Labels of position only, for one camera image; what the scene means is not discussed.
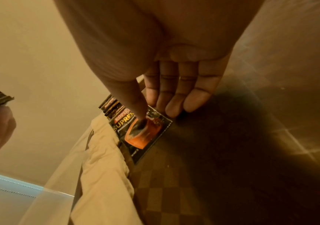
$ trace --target brown checkered surface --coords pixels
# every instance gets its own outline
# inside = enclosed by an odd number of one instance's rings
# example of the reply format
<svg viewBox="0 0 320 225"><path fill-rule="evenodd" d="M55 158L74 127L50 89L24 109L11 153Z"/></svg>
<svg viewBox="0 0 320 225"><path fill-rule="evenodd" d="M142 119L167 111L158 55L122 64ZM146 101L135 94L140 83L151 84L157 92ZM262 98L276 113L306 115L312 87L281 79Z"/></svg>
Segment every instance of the brown checkered surface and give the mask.
<svg viewBox="0 0 320 225"><path fill-rule="evenodd" d="M320 224L320 0L267 1L215 96L130 169L148 225Z"/></svg>

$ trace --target beige wall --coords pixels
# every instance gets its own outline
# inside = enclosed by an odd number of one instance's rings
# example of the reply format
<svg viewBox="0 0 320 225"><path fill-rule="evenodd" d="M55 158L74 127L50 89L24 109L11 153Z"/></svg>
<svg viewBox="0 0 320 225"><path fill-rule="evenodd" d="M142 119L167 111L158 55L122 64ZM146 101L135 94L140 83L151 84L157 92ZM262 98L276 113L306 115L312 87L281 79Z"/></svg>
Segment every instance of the beige wall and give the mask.
<svg viewBox="0 0 320 225"><path fill-rule="evenodd" d="M51 0L0 0L0 90L17 120L0 174L43 185L108 95Z"/></svg>

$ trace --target tiled floor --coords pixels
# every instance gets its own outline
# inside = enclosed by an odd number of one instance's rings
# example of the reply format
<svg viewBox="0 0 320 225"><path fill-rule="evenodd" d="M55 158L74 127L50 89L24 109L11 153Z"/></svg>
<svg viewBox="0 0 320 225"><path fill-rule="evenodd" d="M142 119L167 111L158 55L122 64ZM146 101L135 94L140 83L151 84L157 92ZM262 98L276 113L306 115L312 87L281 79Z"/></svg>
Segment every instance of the tiled floor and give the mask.
<svg viewBox="0 0 320 225"><path fill-rule="evenodd" d="M320 0L269 0L216 95L131 167L148 225L320 224Z"/></svg>

